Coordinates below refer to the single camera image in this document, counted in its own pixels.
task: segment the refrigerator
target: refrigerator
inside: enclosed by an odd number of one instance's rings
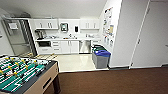
[[[37,55],[27,19],[3,19],[3,23],[14,55]]]

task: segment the foosball table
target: foosball table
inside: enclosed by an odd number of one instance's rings
[[[0,94],[43,94],[52,82],[55,93],[58,94],[57,61],[0,57]]]

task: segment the ceiling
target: ceiling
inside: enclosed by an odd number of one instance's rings
[[[78,19],[98,18],[107,0],[0,0],[0,8],[20,15],[27,12],[33,18],[58,17]]]

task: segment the microwave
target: microwave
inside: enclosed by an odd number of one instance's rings
[[[51,47],[51,41],[38,41],[39,47]]]

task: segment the trash can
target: trash can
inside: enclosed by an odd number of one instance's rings
[[[99,50],[106,50],[106,49],[101,45],[94,45],[94,47],[92,47],[92,52],[99,51]]]
[[[94,51],[92,53],[92,60],[96,69],[107,68],[111,53],[106,50]]]

